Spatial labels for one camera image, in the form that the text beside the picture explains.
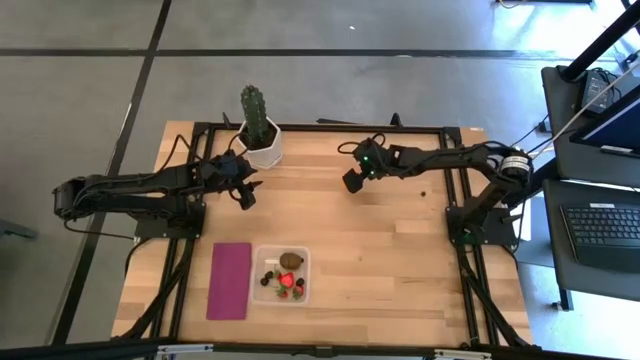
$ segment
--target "white plant pot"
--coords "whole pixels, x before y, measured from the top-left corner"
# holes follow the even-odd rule
[[[268,148],[260,149],[260,150],[247,150],[245,156],[256,169],[259,170],[269,170],[272,167],[276,166],[280,159],[282,159],[282,133],[278,125],[276,125],[269,117],[267,117],[267,121],[271,123],[271,125],[276,129],[276,136],[273,138],[273,143]],[[240,126],[240,130],[238,134],[244,130],[244,127],[247,125],[247,122],[243,122],[242,126]],[[242,149],[246,149],[247,147],[244,145],[242,140],[240,140],[240,136],[237,138],[238,143],[242,146]]]

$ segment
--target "potted cactus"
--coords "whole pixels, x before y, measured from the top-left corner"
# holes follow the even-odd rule
[[[247,150],[251,165],[268,170],[282,159],[280,128],[267,116],[260,90],[248,85],[241,99],[245,121],[238,131],[238,142]]]

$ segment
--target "white cable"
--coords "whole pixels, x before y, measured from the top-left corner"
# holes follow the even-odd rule
[[[518,4],[515,4],[515,5],[507,6],[507,5],[505,5],[504,1],[502,1],[502,0],[498,0],[498,2],[505,9],[513,9],[514,7],[517,7],[518,5],[520,5],[520,3],[518,3]]]
[[[638,61],[635,65],[633,65],[632,67],[629,68],[629,70],[625,71],[624,74],[620,75],[620,77],[618,77],[617,79],[615,79],[614,81],[611,82],[611,84],[609,84],[606,88],[604,88],[602,91],[600,91],[600,93],[596,96],[593,97],[593,99],[591,99],[591,101],[589,101],[587,103],[587,105],[585,105],[582,109],[580,109],[580,111],[578,111],[575,115],[573,115],[573,117],[571,118],[571,120],[569,120],[569,122],[562,128],[560,129],[560,131],[558,131],[558,133],[551,138],[551,141],[549,141],[547,143],[547,145],[545,145],[545,147],[542,148],[542,150],[540,150],[540,152],[538,154],[536,154],[535,156],[533,156],[531,158],[531,160],[535,160],[538,156],[540,156],[540,154],[542,154],[545,150],[547,150],[547,148],[551,145],[553,145],[553,143],[560,137],[560,135],[562,135],[563,132],[565,132],[565,130],[567,130],[567,128],[569,128],[569,126],[571,126],[571,124],[576,121],[576,119],[578,117],[580,117],[580,115],[582,115],[582,113],[587,110],[587,108],[589,106],[591,106],[591,104],[593,104],[594,102],[596,102],[596,100],[598,100],[598,98],[600,96],[602,96],[603,94],[606,94],[607,91],[609,91],[609,89],[611,89],[612,87],[614,87],[616,85],[616,83],[620,80],[622,80],[622,78],[624,78],[625,76],[627,76],[628,74],[630,74],[635,68],[638,67],[638,65],[640,65],[640,61]]]
[[[553,151],[553,150],[554,150],[553,147],[550,147],[550,148],[546,149],[545,152]],[[540,151],[532,151],[532,152],[528,153],[527,155],[538,155],[539,153],[540,153]]]

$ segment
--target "small brown object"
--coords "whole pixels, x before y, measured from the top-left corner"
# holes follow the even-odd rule
[[[294,253],[284,253],[280,256],[280,266],[288,270],[297,270],[304,259]]]

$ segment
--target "black metal frame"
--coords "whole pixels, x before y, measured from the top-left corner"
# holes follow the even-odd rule
[[[622,6],[624,6],[625,10],[631,7],[631,1],[629,0],[620,0],[620,1],[622,2]],[[640,24],[636,24],[635,28],[636,28],[636,31],[638,32],[638,35],[640,35]]]
[[[280,128],[282,131],[317,131],[317,132],[349,132],[349,133],[402,133],[402,134],[425,134],[425,135],[437,135],[441,148],[447,147],[448,138],[452,140],[454,146],[460,146],[462,139],[459,128],[453,127],[405,127],[395,119],[391,126],[366,126],[366,125],[349,125],[349,124],[327,124],[327,125],[306,125],[306,124],[282,124]],[[238,130],[239,124],[231,124],[225,116],[225,122],[223,123],[195,123],[192,134],[191,148],[189,149],[188,158],[193,159],[198,149],[198,144],[202,140],[203,136],[206,136],[206,146],[204,156],[210,157],[211,150],[213,148],[213,140],[215,132],[217,130]],[[450,206],[457,204],[455,183],[453,181],[453,174],[451,169],[444,170],[445,184],[447,188],[447,196]],[[460,170],[460,179],[462,190],[465,198],[471,196],[471,188],[469,184],[468,174],[465,170]],[[165,286],[168,282],[173,269],[173,262],[176,255],[177,239],[169,240],[169,247],[163,267],[163,275],[161,283]],[[161,337],[160,324],[162,321],[162,314],[166,304],[162,304],[158,309],[156,315],[152,320],[151,325],[151,338],[149,339],[131,339],[131,338],[115,338],[112,341],[87,343],[87,344],[74,344],[65,346],[50,346],[50,347],[37,347],[27,349],[14,349],[7,351],[0,351],[0,359],[7,358],[60,358],[65,359],[84,359],[91,358],[87,352],[99,353],[98,358],[113,358],[112,356],[122,356],[126,358],[128,354],[134,354],[134,356],[145,356],[146,359],[153,358],[153,355],[158,351],[169,351],[169,348],[163,346],[190,344],[190,342],[181,342],[178,340],[178,332],[180,326],[180,319],[182,314],[182,305],[186,295],[186,286],[189,275],[189,267],[191,258],[193,255],[193,246],[195,239],[187,239],[185,244],[185,250],[183,252],[182,259],[185,261],[186,269],[180,274],[180,279],[177,282],[177,293],[175,297],[175,303],[173,308],[173,314],[171,319],[171,325],[169,329],[168,337]],[[474,245],[473,254],[476,262],[476,269],[479,277],[476,278],[473,270],[469,265],[467,259],[467,252],[465,245],[455,245],[456,255],[459,263],[460,279],[463,291],[465,314],[467,318],[467,325],[469,331],[470,345],[466,343],[461,345],[464,350],[479,352],[490,351],[495,359],[586,359],[591,357],[584,357],[581,355],[554,353],[549,351],[542,351],[539,347],[529,346],[522,342],[518,338],[513,328],[508,326],[508,323],[501,315],[499,309],[493,304],[489,295],[488,278],[486,276],[486,269],[484,267],[484,260],[482,256],[482,249],[480,246]],[[478,298],[484,305],[485,318],[487,323],[487,331],[489,334],[489,343],[482,344],[479,339],[478,324],[474,311],[473,293],[475,292]],[[492,321],[498,321],[501,324],[506,324],[508,327],[508,333],[503,334],[508,339],[509,346],[517,348],[514,353],[510,347],[499,346],[496,326]],[[206,351],[227,351],[227,352],[264,352],[264,353],[285,353],[291,355],[308,354],[316,357],[333,357],[336,355],[377,355],[377,356],[427,356],[433,357],[438,354],[443,354],[443,351],[455,351],[457,349],[436,349],[433,347],[410,347],[410,346],[317,346],[317,345],[277,345],[277,344],[243,344],[243,343],[213,343],[205,346]]]
[[[215,133],[217,130],[239,130],[240,124],[232,124],[228,121],[228,118],[224,116],[225,121],[222,123],[195,123],[194,130],[191,137],[191,148],[189,149],[188,159],[193,160],[196,155],[196,151],[199,147],[200,141],[203,136],[206,136],[206,145],[204,148],[203,158],[206,159],[211,156],[211,151],[213,149],[213,141],[215,137]],[[447,136],[452,139],[454,147],[458,147],[462,145],[462,138],[460,135],[460,128],[452,128],[452,127],[406,127],[403,126],[398,119],[395,117],[392,119],[390,126],[368,126],[368,125],[352,125],[352,124],[326,124],[326,125],[307,125],[307,124],[280,124],[280,128],[284,132],[288,131],[319,131],[319,132],[349,132],[349,133],[376,133],[376,132],[384,132],[384,133],[402,133],[402,134],[424,134],[424,135],[437,135],[440,142],[441,148],[447,148]],[[457,203],[456,193],[455,193],[455,184],[453,182],[452,171],[450,169],[444,170],[445,174],[445,182],[447,187],[447,195],[449,198],[449,205],[455,206]],[[463,184],[463,193],[465,194],[465,198],[471,196],[471,189],[469,186],[469,178],[466,171],[460,171],[460,178]],[[185,256],[187,256],[187,263],[191,262],[191,255],[193,253],[193,241],[187,241],[186,245],[187,249],[185,249]],[[161,287],[164,286],[166,280],[168,278],[168,274],[171,273],[173,269],[173,258],[175,258],[175,246],[169,246],[167,250],[166,260],[164,268],[162,269],[162,279]],[[462,256],[466,259],[466,250],[464,245],[457,245],[456,252],[458,259]],[[476,269],[479,273],[479,282],[482,284],[482,289],[484,291],[489,292],[488,286],[488,278],[486,274],[484,259],[482,257],[482,249],[480,246],[473,246],[474,259],[476,263]],[[460,264],[459,270],[461,274],[465,271],[462,264]],[[178,283],[178,291],[176,294],[176,300],[173,308],[173,316],[171,319],[171,327],[169,330],[170,338],[177,338],[179,326],[180,326],[180,318],[182,315],[182,304],[184,303],[184,297],[186,295],[186,286],[188,281],[188,268],[186,273],[181,277],[180,282]],[[479,333],[478,333],[478,324],[476,319],[476,314],[474,311],[473,304],[473,294],[471,291],[471,286],[465,280],[465,277],[460,276],[462,282],[462,291],[464,297],[464,306],[465,313],[467,317],[467,326],[469,330],[469,338],[472,345],[476,345],[480,343]],[[153,333],[152,336],[159,335],[159,327],[160,322],[162,320],[162,313],[164,312],[164,306],[159,310],[158,315],[156,315],[156,320],[153,325]],[[485,310],[485,318],[487,322],[487,330],[489,334],[489,343],[491,345],[498,344],[498,336],[495,324],[491,321],[489,313]]]

